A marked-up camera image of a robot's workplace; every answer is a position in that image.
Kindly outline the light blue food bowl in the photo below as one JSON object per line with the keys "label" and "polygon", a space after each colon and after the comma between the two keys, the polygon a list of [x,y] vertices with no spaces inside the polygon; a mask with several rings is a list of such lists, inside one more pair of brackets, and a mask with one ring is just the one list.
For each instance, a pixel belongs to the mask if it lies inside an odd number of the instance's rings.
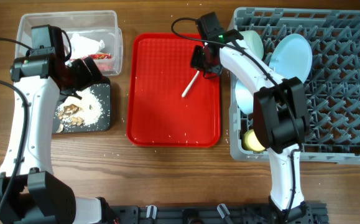
{"label": "light blue food bowl", "polygon": [[235,98],[239,109],[244,114],[253,113],[253,95],[240,80],[236,82]]}

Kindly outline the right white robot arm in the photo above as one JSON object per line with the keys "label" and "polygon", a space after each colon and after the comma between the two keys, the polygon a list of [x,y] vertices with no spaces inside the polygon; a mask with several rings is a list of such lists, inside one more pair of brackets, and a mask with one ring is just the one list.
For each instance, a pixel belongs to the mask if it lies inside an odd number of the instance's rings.
{"label": "right white robot arm", "polygon": [[300,150],[309,129],[303,83],[285,78],[269,68],[251,49],[238,30],[224,30],[216,13],[194,19],[202,42],[193,53],[191,66],[220,74],[227,69],[253,95],[253,131],[269,153],[272,175],[270,203],[282,218],[300,209]]}

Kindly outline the white napkin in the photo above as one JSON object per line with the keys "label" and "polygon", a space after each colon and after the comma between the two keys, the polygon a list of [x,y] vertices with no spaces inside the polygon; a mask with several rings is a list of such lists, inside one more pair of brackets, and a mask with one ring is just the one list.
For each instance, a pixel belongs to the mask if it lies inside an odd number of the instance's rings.
{"label": "white napkin", "polygon": [[80,36],[77,33],[72,35],[70,43],[72,45],[71,59],[73,60],[97,54],[105,48],[103,40],[97,41],[89,39],[87,37]]}

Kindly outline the yellow plastic cup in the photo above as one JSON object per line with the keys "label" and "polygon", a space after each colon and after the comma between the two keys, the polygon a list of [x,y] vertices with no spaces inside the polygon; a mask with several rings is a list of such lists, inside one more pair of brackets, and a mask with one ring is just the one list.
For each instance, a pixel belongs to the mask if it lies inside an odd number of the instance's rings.
{"label": "yellow plastic cup", "polygon": [[242,146],[245,150],[262,152],[265,147],[258,141],[253,129],[246,131],[242,137]]}

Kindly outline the white plastic spoon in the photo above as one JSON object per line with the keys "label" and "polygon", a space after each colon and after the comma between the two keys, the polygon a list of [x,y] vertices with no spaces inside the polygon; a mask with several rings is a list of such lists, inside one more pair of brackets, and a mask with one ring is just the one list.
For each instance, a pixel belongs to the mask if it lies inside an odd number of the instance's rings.
{"label": "white plastic spoon", "polygon": [[186,97],[187,93],[189,92],[190,88],[193,86],[195,80],[198,78],[200,71],[197,70],[195,75],[193,76],[192,80],[189,82],[189,84],[187,85],[187,87],[184,89],[183,93],[182,93],[182,98]]}

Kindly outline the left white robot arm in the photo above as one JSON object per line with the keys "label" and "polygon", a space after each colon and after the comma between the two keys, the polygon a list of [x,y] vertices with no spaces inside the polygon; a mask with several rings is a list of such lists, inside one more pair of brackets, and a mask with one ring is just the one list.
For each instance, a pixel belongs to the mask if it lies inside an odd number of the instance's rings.
{"label": "left white robot arm", "polygon": [[73,93],[102,80],[91,57],[70,66],[54,48],[31,50],[15,59],[9,88],[15,106],[11,137],[0,166],[0,222],[107,223],[111,211],[101,197],[76,197],[53,174],[53,116],[62,93]]}

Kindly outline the red snack wrapper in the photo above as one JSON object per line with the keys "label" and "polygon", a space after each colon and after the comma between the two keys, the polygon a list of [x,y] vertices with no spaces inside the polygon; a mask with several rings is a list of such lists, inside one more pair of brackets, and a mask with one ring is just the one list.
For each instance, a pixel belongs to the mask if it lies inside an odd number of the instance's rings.
{"label": "red snack wrapper", "polygon": [[114,59],[109,53],[95,53],[79,57],[84,60],[87,57],[91,57],[94,63],[97,65],[101,72],[111,72],[114,70]]}

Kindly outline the rice and food scraps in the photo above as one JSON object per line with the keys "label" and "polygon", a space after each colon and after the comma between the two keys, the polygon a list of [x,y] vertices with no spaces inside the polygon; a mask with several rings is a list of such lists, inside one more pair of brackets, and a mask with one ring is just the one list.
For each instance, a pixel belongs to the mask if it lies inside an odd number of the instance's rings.
{"label": "rice and food scraps", "polygon": [[95,91],[87,88],[76,94],[80,98],[68,96],[59,102],[55,112],[58,127],[54,133],[97,131],[100,128],[98,122],[103,118],[103,106]]}

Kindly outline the light blue plate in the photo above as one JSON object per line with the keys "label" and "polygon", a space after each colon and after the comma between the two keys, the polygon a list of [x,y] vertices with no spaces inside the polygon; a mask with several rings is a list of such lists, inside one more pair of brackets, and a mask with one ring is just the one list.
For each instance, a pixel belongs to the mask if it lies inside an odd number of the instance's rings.
{"label": "light blue plate", "polygon": [[269,67],[286,79],[297,77],[305,83],[312,68],[312,48],[300,34],[290,34],[276,46]]}

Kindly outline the mint green bowl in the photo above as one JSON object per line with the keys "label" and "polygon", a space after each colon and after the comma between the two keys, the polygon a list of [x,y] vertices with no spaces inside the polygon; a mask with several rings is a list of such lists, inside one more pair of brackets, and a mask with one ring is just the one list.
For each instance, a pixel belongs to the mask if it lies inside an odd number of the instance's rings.
{"label": "mint green bowl", "polygon": [[259,34],[254,30],[240,31],[249,48],[262,60],[264,56],[264,46]]}

